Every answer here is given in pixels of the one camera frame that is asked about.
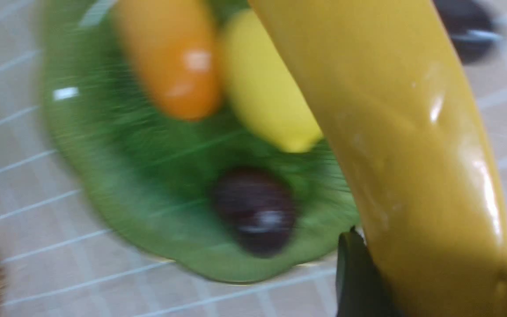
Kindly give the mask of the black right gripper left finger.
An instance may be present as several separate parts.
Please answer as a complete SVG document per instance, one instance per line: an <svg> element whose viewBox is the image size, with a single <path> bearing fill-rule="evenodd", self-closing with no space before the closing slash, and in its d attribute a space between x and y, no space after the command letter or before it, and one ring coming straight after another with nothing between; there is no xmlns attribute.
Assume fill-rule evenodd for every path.
<svg viewBox="0 0 507 317"><path fill-rule="evenodd" d="M356 229L340 235L336 270L338 317L400 317L391 294Z"/></svg>

